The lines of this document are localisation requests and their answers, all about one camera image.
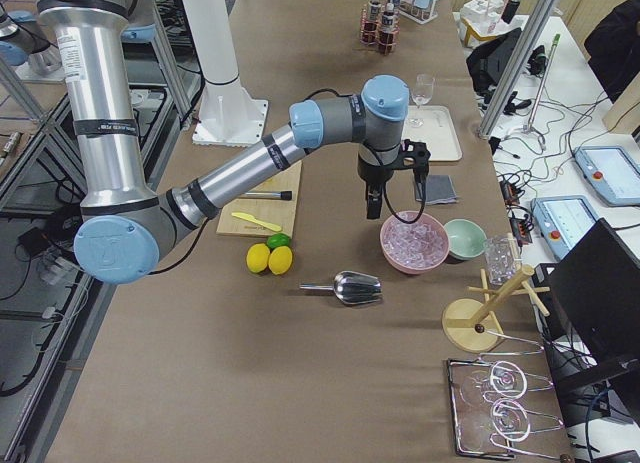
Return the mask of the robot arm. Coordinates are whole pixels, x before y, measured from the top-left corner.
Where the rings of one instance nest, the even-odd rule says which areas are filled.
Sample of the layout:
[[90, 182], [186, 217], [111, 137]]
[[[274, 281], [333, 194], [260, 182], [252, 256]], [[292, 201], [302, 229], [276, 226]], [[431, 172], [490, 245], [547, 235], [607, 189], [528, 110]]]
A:
[[410, 169], [417, 182], [426, 179], [429, 151], [402, 136], [408, 87], [397, 77], [378, 75], [358, 94], [292, 105], [285, 126], [187, 186], [155, 193], [143, 171], [121, 44], [127, 28], [150, 21], [152, 3], [37, 3], [41, 19], [56, 34], [65, 71], [87, 184], [73, 251], [92, 277], [125, 284], [148, 275], [226, 204], [330, 144], [359, 145], [369, 218], [379, 216], [379, 194], [395, 171]]

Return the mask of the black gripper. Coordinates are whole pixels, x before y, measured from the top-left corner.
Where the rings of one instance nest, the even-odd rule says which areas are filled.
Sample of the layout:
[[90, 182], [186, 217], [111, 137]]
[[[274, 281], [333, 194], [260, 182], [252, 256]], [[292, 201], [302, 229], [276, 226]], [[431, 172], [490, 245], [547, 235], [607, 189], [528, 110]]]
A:
[[358, 175], [366, 183], [366, 218], [380, 218], [382, 189], [395, 171], [411, 169], [419, 196], [424, 198], [429, 160], [430, 152], [423, 142], [404, 139], [384, 150], [362, 143], [358, 156]]

